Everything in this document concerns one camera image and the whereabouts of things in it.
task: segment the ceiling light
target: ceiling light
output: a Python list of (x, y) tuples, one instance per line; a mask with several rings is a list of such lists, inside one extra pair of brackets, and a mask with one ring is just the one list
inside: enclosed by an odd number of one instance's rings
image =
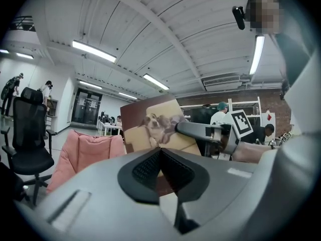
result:
[(165, 85), (161, 84), (158, 80), (152, 78), (151, 76), (149, 76), (148, 74), (144, 75), (144, 78), (149, 80), (150, 82), (154, 83), (155, 85), (161, 87), (164, 90), (169, 90), (169, 87), (166, 87)]
[(259, 65), (262, 50), (263, 50), (263, 45), (264, 45), (264, 39), (265, 39), (264, 36), (255, 37), (255, 51), (254, 51), (252, 66), (250, 69), (250, 75), (256, 72), (257, 66)]
[(97, 48), (94, 48), (92, 46), (88, 46), (88, 45), (80, 43), (78, 41), (74, 40), (72, 42), (72, 46), (74, 48), (78, 48), (78, 49), (83, 50), (85, 52), (97, 55), (97, 56), (99, 56), (101, 58), (104, 58), (104, 59), (106, 59), (108, 61), (111, 61), (111, 62), (115, 62), (116, 61), (116, 57), (115, 56), (107, 54), (107, 53), (105, 53), (105, 52), (103, 52), (103, 51), (101, 51), (101, 50), (99, 50)]
[(121, 93), (121, 92), (119, 92), (119, 94), (124, 95), (124, 96), (128, 96), (128, 97), (130, 97), (132, 99), (137, 99), (137, 97), (131, 96), (129, 94), (124, 94), (124, 93)]
[(84, 81), (80, 81), (80, 83), (83, 84), (83, 85), (92, 86), (92, 87), (95, 87), (95, 88), (98, 88), (98, 89), (102, 89), (101, 86), (96, 86), (96, 85), (93, 85), (93, 84), (90, 84), (90, 83), (87, 83), (87, 82), (84, 82)]
[(21, 53), (16, 53), (20, 57), (28, 58), (28, 59), (33, 59), (34, 57), (29, 54), (21, 54)]

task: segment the white wall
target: white wall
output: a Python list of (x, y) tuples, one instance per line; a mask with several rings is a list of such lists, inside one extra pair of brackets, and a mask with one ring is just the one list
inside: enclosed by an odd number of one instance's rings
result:
[(113, 98), (108, 95), (103, 95), (100, 101), (100, 108), (99, 108), (99, 114), (100, 116), (102, 111), (105, 111), (105, 114), (108, 114), (109, 117), (115, 117), (117, 118), (118, 115), (120, 115), (120, 108), (122, 106), (125, 106), (127, 104), (130, 104), (130, 102), (126, 102), (124, 100), (120, 100), (117, 98)]
[(0, 58), (0, 90), (9, 79), (18, 76), (21, 72), (24, 78), (20, 80), (20, 93), (27, 86), (37, 90), (48, 80), (52, 82), (53, 88), (50, 95), (52, 99), (58, 101), (56, 111), (58, 117), (54, 121), (53, 130), (58, 132), (67, 127), (70, 99), (76, 86), (74, 69), (66, 65), (53, 65), (45, 58), (17, 60), (2, 57)]

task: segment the pink padded chair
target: pink padded chair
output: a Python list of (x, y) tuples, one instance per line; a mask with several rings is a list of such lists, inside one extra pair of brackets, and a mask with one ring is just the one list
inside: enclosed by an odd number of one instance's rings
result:
[(47, 194), (89, 165), (124, 154), (121, 135), (98, 137), (71, 130), (61, 150), (51, 182), (47, 187)]

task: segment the black mesh office chair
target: black mesh office chair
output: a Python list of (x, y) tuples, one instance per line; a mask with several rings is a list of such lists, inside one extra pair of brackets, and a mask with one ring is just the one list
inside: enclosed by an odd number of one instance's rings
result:
[(45, 148), (45, 115), (46, 106), (42, 104), (42, 93), (26, 87), (21, 97), (14, 100), (14, 138), (11, 148), (8, 142), (10, 127), (3, 128), (1, 134), (5, 135), (6, 145), (2, 149), (8, 155), (9, 167), (21, 175), (34, 175), (35, 179), (27, 181), (24, 185), (35, 185), (33, 204), (36, 205), (39, 187), (47, 187), (46, 180), (51, 175), (39, 177), (39, 174), (54, 165), (51, 154), (51, 138), (56, 133), (47, 130), (49, 134), (49, 153)]

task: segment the chair armrest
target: chair armrest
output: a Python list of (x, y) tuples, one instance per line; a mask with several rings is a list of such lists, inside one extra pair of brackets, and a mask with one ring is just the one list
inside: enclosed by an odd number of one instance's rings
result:
[(55, 136), (56, 132), (52, 131), (52, 130), (46, 130), (46, 132), (50, 135), (50, 136)]
[(7, 135), (9, 133), (10, 127), (6, 126), (1, 129), (1, 134)]
[(2, 150), (4, 150), (11, 157), (17, 153), (15, 149), (11, 148), (10, 146), (2, 146)]

